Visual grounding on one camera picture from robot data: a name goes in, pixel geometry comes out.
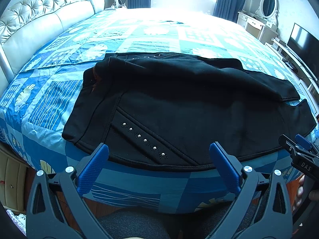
television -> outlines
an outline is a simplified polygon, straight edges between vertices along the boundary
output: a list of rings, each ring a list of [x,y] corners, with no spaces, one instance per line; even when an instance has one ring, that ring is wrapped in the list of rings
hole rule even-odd
[[[310,70],[310,75],[319,79],[319,40],[295,23],[288,48],[301,59],[301,63]]]

blue patterned bedspread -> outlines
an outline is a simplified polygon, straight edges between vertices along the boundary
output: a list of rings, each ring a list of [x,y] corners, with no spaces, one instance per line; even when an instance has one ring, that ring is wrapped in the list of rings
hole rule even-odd
[[[21,69],[0,99],[0,140],[36,170],[52,173],[75,166],[86,154],[62,139],[63,127],[82,88],[83,72],[105,53],[115,52],[237,58],[247,70],[288,79],[301,99],[306,98],[289,69],[237,24],[159,9],[102,11],[44,45]],[[308,139],[316,139],[317,129]],[[289,182],[300,175],[290,163],[289,154],[281,150],[243,164],[268,173],[279,169]],[[193,212],[233,199],[217,170],[151,172],[109,161],[84,196],[113,206],[139,205],[166,213]]]

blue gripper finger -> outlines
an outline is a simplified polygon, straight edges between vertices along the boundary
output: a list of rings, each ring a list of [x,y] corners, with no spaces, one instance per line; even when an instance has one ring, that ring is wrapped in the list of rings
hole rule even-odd
[[[105,144],[100,144],[92,153],[93,157],[84,167],[78,177],[77,191],[82,197],[83,194],[89,193],[98,175],[100,174],[105,162],[108,160],[109,150]]]
[[[240,193],[240,174],[231,164],[228,154],[217,142],[209,147],[209,154],[227,189],[236,196]]]
[[[311,143],[299,134],[295,136],[295,141],[307,151],[312,148]]]

human hand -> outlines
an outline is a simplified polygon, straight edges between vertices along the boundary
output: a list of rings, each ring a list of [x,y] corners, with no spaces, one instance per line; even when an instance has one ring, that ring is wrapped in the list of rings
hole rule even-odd
[[[292,210],[295,211],[296,208],[301,205],[301,197],[303,195],[303,183],[305,182],[305,176],[302,176],[299,180],[299,188],[297,190],[297,195],[295,197],[294,205],[292,206]],[[309,199],[314,201],[319,201],[319,190],[315,190],[309,193]]]

metal screw head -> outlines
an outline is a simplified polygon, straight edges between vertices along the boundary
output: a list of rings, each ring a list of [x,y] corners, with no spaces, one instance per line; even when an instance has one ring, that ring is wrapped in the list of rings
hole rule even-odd
[[[281,175],[281,171],[279,171],[279,170],[274,170],[274,174],[276,174],[277,176],[280,176],[280,175]]]
[[[44,174],[44,171],[40,170],[37,172],[37,176],[42,176]]]
[[[248,165],[244,167],[244,170],[245,170],[245,172],[252,172],[253,171],[253,169]]]
[[[65,171],[66,171],[67,173],[73,172],[73,171],[74,171],[74,167],[73,167],[73,166],[69,166],[69,167],[67,167],[67,168],[65,169]]]

